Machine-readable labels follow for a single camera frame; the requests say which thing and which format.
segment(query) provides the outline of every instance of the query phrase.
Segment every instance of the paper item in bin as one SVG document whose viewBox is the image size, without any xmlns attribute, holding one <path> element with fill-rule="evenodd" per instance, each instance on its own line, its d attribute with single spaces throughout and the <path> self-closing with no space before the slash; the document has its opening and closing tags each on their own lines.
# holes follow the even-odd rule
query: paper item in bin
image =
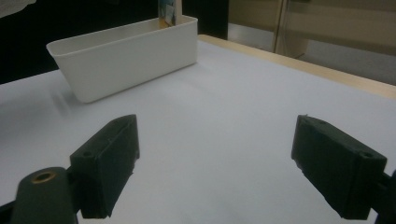
<svg viewBox="0 0 396 224">
<path fill-rule="evenodd" d="M 159 0 L 158 17 L 160 18 L 160 27 L 166 28 L 181 24 L 181 10 L 181 0 Z"/>
<path fill-rule="evenodd" d="M 174 25 L 174 16 L 175 16 L 175 8 L 169 5 L 166 5 L 166 15 L 165 15 L 165 21 L 169 25 Z"/>
</svg>

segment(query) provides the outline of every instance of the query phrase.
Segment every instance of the white table surface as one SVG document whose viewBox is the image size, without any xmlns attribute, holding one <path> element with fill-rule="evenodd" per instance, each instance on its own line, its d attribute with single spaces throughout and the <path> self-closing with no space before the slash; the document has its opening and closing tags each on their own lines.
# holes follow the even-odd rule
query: white table surface
<svg viewBox="0 0 396 224">
<path fill-rule="evenodd" d="M 136 114 L 141 158 L 112 218 L 80 223 L 374 223 L 341 219 L 290 158 L 297 116 L 324 119 L 396 169 L 396 101 L 200 41 L 198 62 L 92 104 L 60 71 L 0 86 L 0 204 L 19 181 Z"/>
</svg>

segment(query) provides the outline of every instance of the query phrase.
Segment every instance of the screw hole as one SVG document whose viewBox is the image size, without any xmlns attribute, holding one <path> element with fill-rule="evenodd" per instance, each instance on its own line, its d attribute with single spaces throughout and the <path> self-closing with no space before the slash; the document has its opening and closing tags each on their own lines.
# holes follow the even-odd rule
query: screw hole
<svg viewBox="0 0 396 224">
<path fill-rule="evenodd" d="M 44 182 L 47 182 L 47 181 L 53 179 L 55 176 L 56 176 L 56 173 L 54 173 L 52 171 L 44 172 L 44 173 L 36 175 L 32 179 L 32 183 L 41 184 L 41 183 L 44 183 Z"/>
<path fill-rule="evenodd" d="M 365 157 L 365 158 L 372 158 L 372 157 L 373 157 L 373 155 L 370 154 L 370 153 L 368 153 L 368 152 L 361 152 L 361 155 L 362 155 L 363 157 Z"/>
</svg>

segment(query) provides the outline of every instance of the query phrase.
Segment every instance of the white container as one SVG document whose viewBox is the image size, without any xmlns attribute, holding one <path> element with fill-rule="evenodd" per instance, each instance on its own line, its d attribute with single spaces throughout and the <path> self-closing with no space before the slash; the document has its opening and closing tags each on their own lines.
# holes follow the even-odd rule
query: white container
<svg viewBox="0 0 396 224">
<path fill-rule="evenodd" d="M 197 60 L 197 19 L 160 29 L 158 19 L 47 45 L 73 93 L 89 103 Z"/>
</svg>

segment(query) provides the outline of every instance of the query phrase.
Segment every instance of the wooden panel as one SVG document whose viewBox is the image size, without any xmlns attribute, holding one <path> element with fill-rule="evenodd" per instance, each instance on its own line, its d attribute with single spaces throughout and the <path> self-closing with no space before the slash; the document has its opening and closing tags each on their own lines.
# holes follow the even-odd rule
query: wooden panel
<svg viewBox="0 0 396 224">
<path fill-rule="evenodd" d="M 297 58 L 306 52 L 308 40 L 300 38 L 297 35 L 287 34 L 288 3 L 288 0 L 279 1 L 278 22 L 276 23 L 277 29 L 274 35 L 273 52 L 291 58 Z"/>
<path fill-rule="evenodd" d="M 230 0 L 229 22 L 274 31 L 278 0 Z"/>
<path fill-rule="evenodd" d="M 396 1 L 290 1 L 286 36 L 396 55 Z"/>
</svg>

